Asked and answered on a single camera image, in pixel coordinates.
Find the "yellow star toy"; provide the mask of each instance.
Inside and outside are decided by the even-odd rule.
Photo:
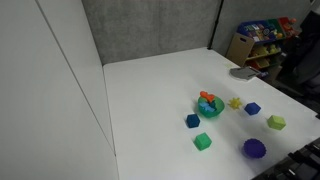
[[[232,109],[239,109],[239,107],[242,105],[240,98],[232,98],[229,101],[230,104],[228,104]]]

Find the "purple ball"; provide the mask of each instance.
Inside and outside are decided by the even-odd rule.
[[[262,158],[266,155],[267,149],[258,139],[248,139],[243,145],[244,153],[250,158]]]

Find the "teal bowl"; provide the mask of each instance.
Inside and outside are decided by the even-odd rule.
[[[203,107],[200,106],[200,103],[203,102],[202,99],[203,98],[201,97],[199,97],[198,99],[198,108],[201,114],[203,114],[205,117],[212,118],[212,117],[218,116],[224,110],[224,103],[219,97],[215,96],[214,98],[216,109],[217,109],[214,112],[206,111]]]

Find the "blue cube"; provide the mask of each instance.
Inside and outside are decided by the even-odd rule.
[[[199,126],[200,119],[196,114],[189,114],[186,122],[189,128],[195,128]]]
[[[258,106],[258,104],[256,103],[249,103],[246,105],[246,107],[244,108],[244,110],[250,115],[255,115],[258,114],[258,112],[260,111],[261,107]]]

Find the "white partition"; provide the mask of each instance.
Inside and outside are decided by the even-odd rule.
[[[0,179],[118,179],[113,151],[36,2],[2,0],[0,26]]]
[[[114,149],[102,65],[81,0],[38,2]]]

